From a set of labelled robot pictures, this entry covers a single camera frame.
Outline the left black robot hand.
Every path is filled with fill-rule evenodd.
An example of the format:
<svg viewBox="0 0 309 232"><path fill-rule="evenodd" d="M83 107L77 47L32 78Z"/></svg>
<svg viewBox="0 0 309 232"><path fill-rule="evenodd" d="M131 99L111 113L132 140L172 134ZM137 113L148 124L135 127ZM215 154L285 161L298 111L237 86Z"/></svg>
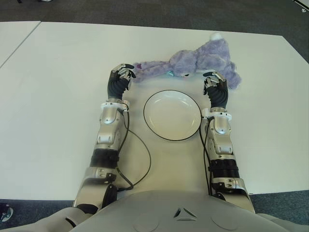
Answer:
<svg viewBox="0 0 309 232"><path fill-rule="evenodd" d="M122 100L123 93L129 90L131 79L136 78L133 69L133 65L122 63L111 70L107 84L108 99Z"/></svg>

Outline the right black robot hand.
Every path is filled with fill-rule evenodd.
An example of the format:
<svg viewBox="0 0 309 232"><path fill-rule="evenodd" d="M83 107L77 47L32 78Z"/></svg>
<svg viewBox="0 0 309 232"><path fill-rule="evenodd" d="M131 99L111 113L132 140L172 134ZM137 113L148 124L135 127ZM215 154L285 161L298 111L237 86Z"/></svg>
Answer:
<svg viewBox="0 0 309 232"><path fill-rule="evenodd" d="M228 88L224 76L213 71L204 73L203 77L205 77L203 94L208 95L211 108L220 107L225 109L228 102Z"/></svg>

